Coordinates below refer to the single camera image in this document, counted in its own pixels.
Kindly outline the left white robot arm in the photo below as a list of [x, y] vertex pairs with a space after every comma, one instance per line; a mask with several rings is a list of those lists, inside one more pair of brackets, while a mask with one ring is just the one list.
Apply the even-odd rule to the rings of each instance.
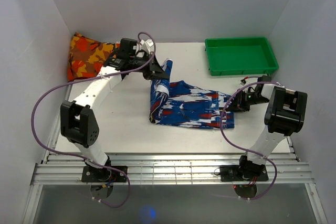
[[88, 171], [98, 181], [111, 177], [110, 160], [98, 142], [99, 126], [95, 110], [112, 89], [130, 72], [142, 73], [146, 80], [166, 80], [167, 73], [159, 65], [152, 39], [122, 38], [101, 67], [97, 79], [73, 101], [60, 107], [60, 131], [85, 157]]

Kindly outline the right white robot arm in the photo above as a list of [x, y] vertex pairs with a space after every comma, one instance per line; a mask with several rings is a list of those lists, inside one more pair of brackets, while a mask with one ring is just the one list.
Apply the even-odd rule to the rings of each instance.
[[286, 137], [298, 133], [303, 127], [308, 95], [272, 83], [270, 76], [257, 78], [248, 90], [237, 90], [224, 105], [224, 112], [247, 112], [251, 105], [266, 103], [265, 127], [254, 145], [240, 157], [237, 165], [224, 165], [219, 169], [223, 182], [265, 182], [267, 158]]

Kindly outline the blue white patterned trousers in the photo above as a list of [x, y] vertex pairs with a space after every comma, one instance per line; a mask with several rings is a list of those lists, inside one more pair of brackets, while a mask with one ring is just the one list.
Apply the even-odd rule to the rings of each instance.
[[153, 80], [149, 121], [152, 124], [195, 129], [233, 129], [234, 113], [220, 113], [229, 94], [202, 89], [185, 81]]

